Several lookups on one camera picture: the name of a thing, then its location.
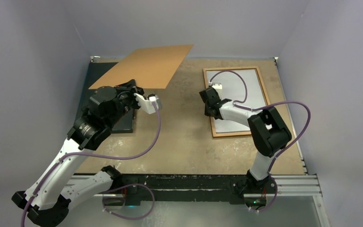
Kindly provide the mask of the brown frame backing board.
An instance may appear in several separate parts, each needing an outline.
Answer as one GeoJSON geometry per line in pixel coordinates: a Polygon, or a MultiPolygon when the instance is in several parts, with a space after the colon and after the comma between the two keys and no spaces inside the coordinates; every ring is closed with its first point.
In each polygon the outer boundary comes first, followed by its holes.
{"type": "Polygon", "coordinates": [[[114,87],[131,79],[144,89],[164,89],[192,48],[192,44],[184,44],[136,49],[104,73],[89,89],[114,87]]]}

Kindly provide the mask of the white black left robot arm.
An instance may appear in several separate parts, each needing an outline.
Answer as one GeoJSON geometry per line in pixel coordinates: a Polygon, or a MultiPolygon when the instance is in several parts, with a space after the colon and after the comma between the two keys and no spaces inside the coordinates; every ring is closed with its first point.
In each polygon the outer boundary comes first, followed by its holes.
{"type": "Polygon", "coordinates": [[[28,189],[13,194],[12,201],[22,210],[20,225],[30,220],[41,227],[55,227],[83,200],[103,191],[119,192],[122,180],[112,167],[75,186],[66,185],[85,159],[95,156],[123,116],[137,109],[156,113],[156,101],[155,96],[146,98],[134,79],[96,89],[44,173],[28,189]]]}

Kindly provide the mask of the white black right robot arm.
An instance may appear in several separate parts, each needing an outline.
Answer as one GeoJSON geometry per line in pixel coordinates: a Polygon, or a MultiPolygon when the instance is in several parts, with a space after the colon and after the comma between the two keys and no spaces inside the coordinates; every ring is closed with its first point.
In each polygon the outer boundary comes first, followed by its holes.
{"type": "Polygon", "coordinates": [[[216,120],[229,120],[250,129],[257,154],[246,174],[246,186],[259,192],[270,179],[269,169],[277,152],[286,148],[292,134],[275,107],[265,107],[259,113],[233,105],[231,99],[221,99],[213,86],[199,92],[205,104],[204,115],[216,120]]]}

